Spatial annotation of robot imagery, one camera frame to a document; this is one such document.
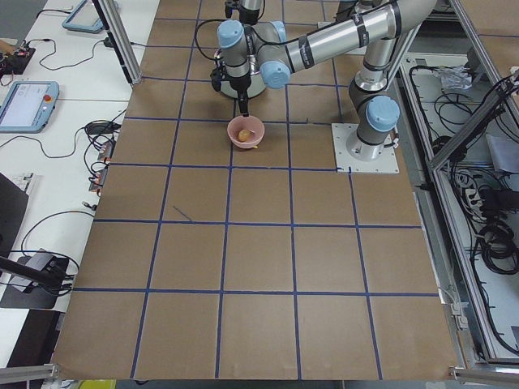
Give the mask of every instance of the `blue joint cap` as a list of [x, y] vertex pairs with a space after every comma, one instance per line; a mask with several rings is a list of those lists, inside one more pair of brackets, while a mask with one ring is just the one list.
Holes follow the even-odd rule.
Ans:
[[290, 69], [283, 62], [264, 62], [259, 71], [265, 85], [272, 89], [281, 89], [290, 81]]
[[399, 117], [400, 107], [391, 97], [377, 96], [366, 108], [367, 122], [379, 132], [388, 132], [395, 128]]
[[279, 36], [280, 42], [286, 42], [286, 30], [285, 30], [285, 24], [283, 22], [280, 22], [279, 20], [276, 20], [274, 22], [270, 22], [272, 26], [277, 31], [277, 35]]
[[226, 20], [218, 26], [218, 44], [222, 49], [236, 45], [243, 36], [243, 26], [237, 20]]

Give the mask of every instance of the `ur robot arm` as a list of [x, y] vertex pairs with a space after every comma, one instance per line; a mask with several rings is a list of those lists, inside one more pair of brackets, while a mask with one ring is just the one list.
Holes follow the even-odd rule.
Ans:
[[[241, 3], [254, 3], [257, 10], [262, 4], [260, 0]], [[218, 28], [219, 69], [238, 94], [240, 113], [247, 116], [251, 64], [259, 67], [268, 87], [283, 88], [291, 74], [366, 46], [362, 69], [350, 85], [360, 125], [357, 139], [349, 141], [349, 146], [357, 158], [373, 160], [400, 116], [397, 103], [385, 96], [386, 70], [392, 64], [397, 38], [417, 27], [435, 5], [436, 0], [362, 0], [349, 19], [291, 41], [286, 41], [281, 22], [252, 27], [227, 20]]]

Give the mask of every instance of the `potato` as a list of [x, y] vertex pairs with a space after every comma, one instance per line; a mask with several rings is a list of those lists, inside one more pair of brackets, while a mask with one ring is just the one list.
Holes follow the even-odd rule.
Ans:
[[246, 142], [251, 137], [251, 132], [249, 130], [243, 129], [238, 132], [238, 141]]

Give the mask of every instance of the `black monitor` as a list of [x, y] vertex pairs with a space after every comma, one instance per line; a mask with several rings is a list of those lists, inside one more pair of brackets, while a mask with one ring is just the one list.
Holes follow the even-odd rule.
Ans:
[[8, 257], [27, 209], [28, 196], [0, 173], [0, 256]]

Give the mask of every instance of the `screen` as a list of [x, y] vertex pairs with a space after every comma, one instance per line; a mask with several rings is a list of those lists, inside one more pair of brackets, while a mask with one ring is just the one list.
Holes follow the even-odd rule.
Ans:
[[99, 19], [96, 8], [92, 2], [86, 2], [79, 11], [74, 15], [69, 23], [78, 26], [92, 27]]
[[23, 83], [17, 85], [11, 95], [11, 100], [7, 102], [6, 110], [0, 120], [0, 126], [32, 126], [48, 86], [46, 83]]

